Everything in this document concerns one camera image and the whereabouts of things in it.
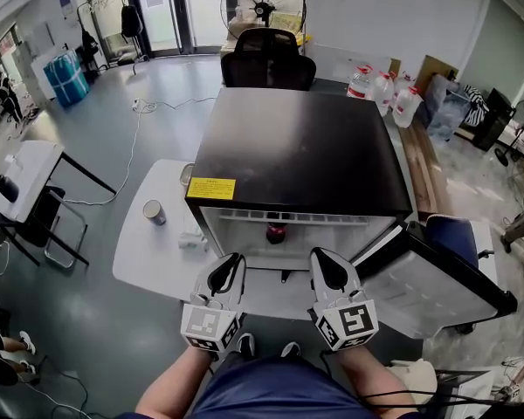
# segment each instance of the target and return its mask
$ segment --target blue shirt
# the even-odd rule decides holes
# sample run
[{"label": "blue shirt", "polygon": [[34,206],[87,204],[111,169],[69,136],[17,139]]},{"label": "blue shirt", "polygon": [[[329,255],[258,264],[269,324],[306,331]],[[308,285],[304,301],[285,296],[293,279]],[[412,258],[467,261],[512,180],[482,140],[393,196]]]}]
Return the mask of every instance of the blue shirt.
[{"label": "blue shirt", "polygon": [[[146,416],[127,413],[119,419]],[[191,419],[294,417],[376,419],[348,391],[302,359],[270,357],[216,373],[196,403]],[[403,419],[419,419],[418,413]]]}]

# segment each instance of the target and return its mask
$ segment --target white bottle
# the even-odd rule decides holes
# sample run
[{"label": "white bottle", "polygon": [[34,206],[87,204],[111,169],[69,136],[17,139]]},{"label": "white bottle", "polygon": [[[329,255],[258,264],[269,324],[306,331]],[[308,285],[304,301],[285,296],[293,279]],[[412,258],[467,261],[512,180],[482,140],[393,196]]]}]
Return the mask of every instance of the white bottle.
[{"label": "white bottle", "polygon": [[394,122],[399,127],[409,127],[421,101],[421,96],[417,94],[416,87],[402,89],[396,98],[394,109],[392,110]]},{"label": "white bottle", "polygon": [[394,82],[394,97],[392,98],[391,102],[392,107],[394,107],[394,103],[396,102],[396,98],[398,97],[400,91],[413,85],[414,79],[412,79],[409,74],[402,72],[402,75],[403,76],[398,76]]},{"label": "white bottle", "polygon": [[370,73],[373,67],[370,65],[358,66],[349,81],[348,96],[364,100],[370,87]]},{"label": "white bottle", "polygon": [[392,95],[394,94],[394,84],[390,76],[384,72],[379,72],[376,79],[370,86],[367,99],[374,101],[381,116],[388,112]]}]

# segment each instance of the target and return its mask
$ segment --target person's left arm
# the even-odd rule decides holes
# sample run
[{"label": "person's left arm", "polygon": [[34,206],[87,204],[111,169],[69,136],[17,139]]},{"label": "person's left arm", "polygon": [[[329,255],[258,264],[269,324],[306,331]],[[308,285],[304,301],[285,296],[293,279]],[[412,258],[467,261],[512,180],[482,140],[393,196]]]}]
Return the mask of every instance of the person's left arm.
[{"label": "person's left arm", "polygon": [[189,347],[141,397],[136,413],[152,419],[180,419],[186,415],[212,362],[210,354]]}]

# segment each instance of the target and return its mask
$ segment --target black refrigerator top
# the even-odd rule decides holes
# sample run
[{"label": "black refrigerator top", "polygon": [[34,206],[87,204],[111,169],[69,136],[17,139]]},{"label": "black refrigerator top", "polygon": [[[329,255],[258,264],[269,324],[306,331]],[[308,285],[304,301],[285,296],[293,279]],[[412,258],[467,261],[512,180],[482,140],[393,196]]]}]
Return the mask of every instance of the black refrigerator top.
[{"label": "black refrigerator top", "polygon": [[268,88],[223,88],[192,177],[235,180],[200,206],[407,217],[402,170],[374,102]]}]

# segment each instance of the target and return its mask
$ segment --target black speaker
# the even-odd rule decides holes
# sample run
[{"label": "black speaker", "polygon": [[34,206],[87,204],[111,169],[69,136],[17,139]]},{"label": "black speaker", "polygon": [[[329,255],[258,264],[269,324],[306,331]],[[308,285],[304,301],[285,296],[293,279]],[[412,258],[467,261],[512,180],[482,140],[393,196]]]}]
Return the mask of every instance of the black speaker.
[{"label": "black speaker", "polygon": [[495,88],[489,94],[486,104],[489,112],[479,124],[472,144],[487,152],[513,117],[514,107],[511,106],[508,98]]}]

